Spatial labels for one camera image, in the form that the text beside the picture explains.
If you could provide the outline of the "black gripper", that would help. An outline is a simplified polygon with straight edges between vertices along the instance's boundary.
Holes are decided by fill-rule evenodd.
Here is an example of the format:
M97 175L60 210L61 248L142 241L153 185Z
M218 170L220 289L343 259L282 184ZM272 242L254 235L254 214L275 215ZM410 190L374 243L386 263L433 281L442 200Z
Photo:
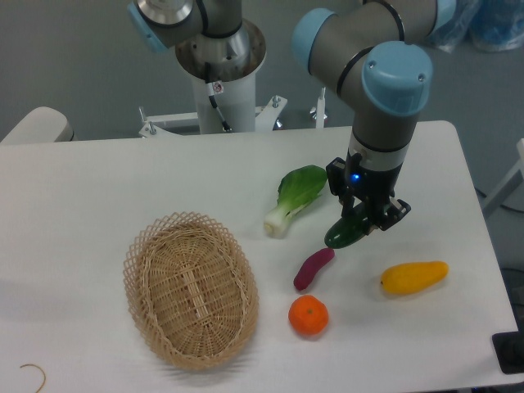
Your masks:
M386 171L368 169L360 153L348 153L327 165L330 192L341 203L341 217L352 215L354 207L364 204L364 234L375 229L386 231L399 223L410 211L406 201L395 197L400 166Z

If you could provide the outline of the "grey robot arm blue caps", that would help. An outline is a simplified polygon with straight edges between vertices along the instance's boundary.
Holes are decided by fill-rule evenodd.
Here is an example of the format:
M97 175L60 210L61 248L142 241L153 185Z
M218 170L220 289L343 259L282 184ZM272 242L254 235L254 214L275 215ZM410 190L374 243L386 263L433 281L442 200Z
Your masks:
M325 242L342 248L409 212L395 183L427 103L432 63L418 46L454 14L453 1L366 1L340 16L317 8L296 25L297 61L355 113L345 158L327 166L341 218ZM128 13L154 52L175 50L192 77L202 133L253 132L255 73L264 37L242 15L239 1L133 1Z

